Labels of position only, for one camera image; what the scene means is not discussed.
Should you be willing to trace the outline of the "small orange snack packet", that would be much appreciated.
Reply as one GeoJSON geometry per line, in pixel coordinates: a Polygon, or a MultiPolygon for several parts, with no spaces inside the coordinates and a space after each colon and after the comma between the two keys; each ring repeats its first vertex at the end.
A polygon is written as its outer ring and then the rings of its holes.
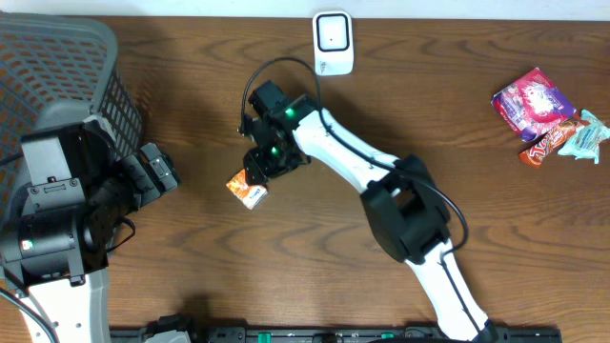
{"type": "Polygon", "coordinates": [[[247,183],[244,169],[234,175],[227,182],[226,187],[248,210],[252,210],[268,194],[265,186],[250,186],[247,183]]]}

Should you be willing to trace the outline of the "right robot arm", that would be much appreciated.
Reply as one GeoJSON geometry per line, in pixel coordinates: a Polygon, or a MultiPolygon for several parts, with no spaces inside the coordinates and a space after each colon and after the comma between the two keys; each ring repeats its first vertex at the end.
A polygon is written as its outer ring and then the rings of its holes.
{"type": "Polygon", "coordinates": [[[244,114],[240,126],[255,143],[243,159],[248,184],[264,186],[314,159],[322,162],[356,189],[377,244],[414,272],[441,332],[458,341],[495,339],[455,258],[463,245],[453,243],[448,223],[452,214],[465,217],[419,158],[377,150],[312,97],[291,99],[271,81],[246,89],[242,104],[256,113],[244,114]]]}

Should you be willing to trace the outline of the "orange chocolate bar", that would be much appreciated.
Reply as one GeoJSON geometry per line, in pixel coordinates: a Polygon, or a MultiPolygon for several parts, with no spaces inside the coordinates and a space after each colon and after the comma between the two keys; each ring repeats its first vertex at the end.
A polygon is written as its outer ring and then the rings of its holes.
{"type": "Polygon", "coordinates": [[[588,126],[587,121],[581,119],[566,120],[547,132],[538,143],[522,151],[518,158],[524,164],[539,168],[544,160],[555,148],[563,145],[578,130],[588,126]]]}

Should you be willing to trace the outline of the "grey plastic mesh basket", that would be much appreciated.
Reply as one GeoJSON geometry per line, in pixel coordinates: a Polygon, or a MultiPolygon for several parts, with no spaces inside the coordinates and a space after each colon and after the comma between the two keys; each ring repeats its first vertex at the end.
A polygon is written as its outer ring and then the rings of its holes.
{"type": "Polygon", "coordinates": [[[55,129],[95,120],[115,156],[138,151],[143,119],[116,66],[113,32],[91,19],[1,15],[1,218],[26,184],[73,177],[67,145],[55,129]]]}

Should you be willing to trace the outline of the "purple snack packet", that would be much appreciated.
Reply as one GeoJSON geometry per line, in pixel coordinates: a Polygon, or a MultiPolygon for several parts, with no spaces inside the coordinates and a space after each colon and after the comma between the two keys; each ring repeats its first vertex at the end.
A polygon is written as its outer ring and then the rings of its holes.
{"type": "Polygon", "coordinates": [[[536,141],[577,112],[540,68],[497,92],[491,104],[523,142],[536,141]]]}

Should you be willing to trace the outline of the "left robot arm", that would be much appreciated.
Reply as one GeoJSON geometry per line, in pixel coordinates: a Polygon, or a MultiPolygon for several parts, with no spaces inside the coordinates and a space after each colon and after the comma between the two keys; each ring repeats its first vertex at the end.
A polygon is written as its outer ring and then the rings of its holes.
{"type": "Polygon", "coordinates": [[[1,294],[34,342],[108,342],[108,254],[129,214],[180,183],[154,143],[118,156],[97,121],[35,131],[21,140],[29,180],[1,231],[1,294]]]}

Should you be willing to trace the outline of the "teal white snack packet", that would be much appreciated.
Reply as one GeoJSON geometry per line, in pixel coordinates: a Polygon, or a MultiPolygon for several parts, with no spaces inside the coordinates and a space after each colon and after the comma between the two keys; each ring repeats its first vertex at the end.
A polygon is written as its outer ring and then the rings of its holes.
{"type": "Polygon", "coordinates": [[[600,162],[600,144],[609,138],[609,128],[592,112],[582,110],[580,119],[587,123],[570,137],[559,149],[558,155],[574,156],[578,159],[592,159],[595,164],[600,162]]]}

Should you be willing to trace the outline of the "white barcode scanner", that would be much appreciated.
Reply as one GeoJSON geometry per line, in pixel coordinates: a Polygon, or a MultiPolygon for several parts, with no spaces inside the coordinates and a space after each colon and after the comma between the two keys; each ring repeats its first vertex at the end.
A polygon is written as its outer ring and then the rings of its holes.
{"type": "Polygon", "coordinates": [[[355,63],[352,17],[343,10],[322,11],[313,20],[315,72],[319,76],[346,75],[355,63]]]}

